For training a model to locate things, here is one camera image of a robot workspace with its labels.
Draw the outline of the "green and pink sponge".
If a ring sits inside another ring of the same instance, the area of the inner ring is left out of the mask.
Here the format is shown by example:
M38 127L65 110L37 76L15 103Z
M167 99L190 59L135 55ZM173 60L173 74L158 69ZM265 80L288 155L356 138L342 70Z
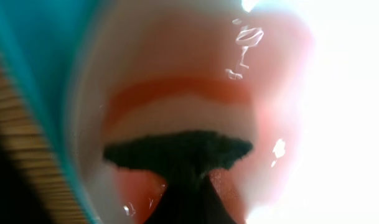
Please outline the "green and pink sponge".
M110 143L104 160L117 167L161 176L167 188L145 223L234 223L218 196L210 172L229 170L252 143L215 131L184 131Z

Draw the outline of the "white plate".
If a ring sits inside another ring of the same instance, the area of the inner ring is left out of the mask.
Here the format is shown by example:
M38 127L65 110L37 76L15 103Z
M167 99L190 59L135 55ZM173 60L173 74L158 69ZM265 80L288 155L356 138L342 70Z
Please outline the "white plate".
M66 136L98 223L145 223L167 182L105 146L215 131L252 150L210 180L234 223L379 223L379 1L115 1Z

